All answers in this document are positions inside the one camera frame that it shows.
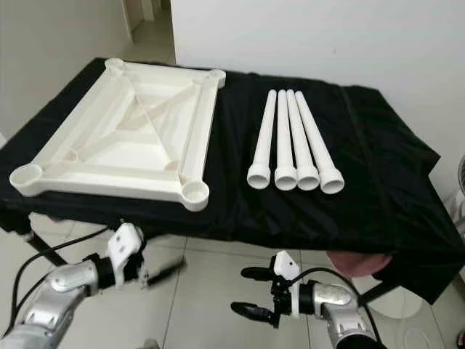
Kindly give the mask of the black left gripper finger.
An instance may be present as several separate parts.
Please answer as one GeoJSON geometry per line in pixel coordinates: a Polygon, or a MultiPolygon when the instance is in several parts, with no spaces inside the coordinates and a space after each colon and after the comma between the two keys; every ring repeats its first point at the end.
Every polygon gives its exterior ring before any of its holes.
{"type": "Polygon", "coordinates": [[[156,270],[152,275],[147,276],[147,286],[155,286],[175,276],[186,267],[186,260],[173,260],[169,265],[156,270]]]}

